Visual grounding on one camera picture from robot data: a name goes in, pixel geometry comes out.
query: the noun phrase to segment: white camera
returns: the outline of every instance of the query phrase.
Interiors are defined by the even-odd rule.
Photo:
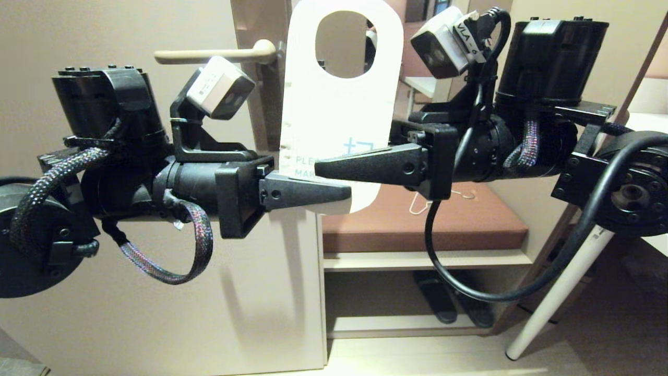
[[[214,56],[188,89],[186,97],[211,119],[229,120],[254,87],[255,83],[236,65]]]
[[[456,77],[472,62],[484,62],[482,48],[466,21],[476,19],[477,12],[463,15],[449,7],[427,21],[411,38],[413,49],[436,78]]]

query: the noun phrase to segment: door handle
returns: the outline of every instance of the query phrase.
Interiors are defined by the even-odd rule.
[[[155,51],[159,64],[204,64],[214,56],[222,56],[232,63],[271,64],[276,60],[276,46],[271,41],[260,39],[253,48],[240,50],[184,50]]]

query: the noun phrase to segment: brown cushion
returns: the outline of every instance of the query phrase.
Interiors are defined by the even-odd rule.
[[[452,194],[441,203],[434,222],[437,250],[495,250],[520,248],[527,226],[485,184],[456,183],[453,188],[475,199]],[[347,215],[323,217],[325,252],[397,252],[424,250],[427,211],[412,215],[414,192],[381,186],[367,208]],[[424,207],[418,196],[414,211]]]

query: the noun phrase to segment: lever door handle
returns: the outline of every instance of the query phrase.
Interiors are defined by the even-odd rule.
[[[184,50],[155,51],[159,64],[204,64],[214,56],[222,56],[232,63],[271,64],[276,60],[276,46],[271,41],[260,39],[253,48],[241,50]]]

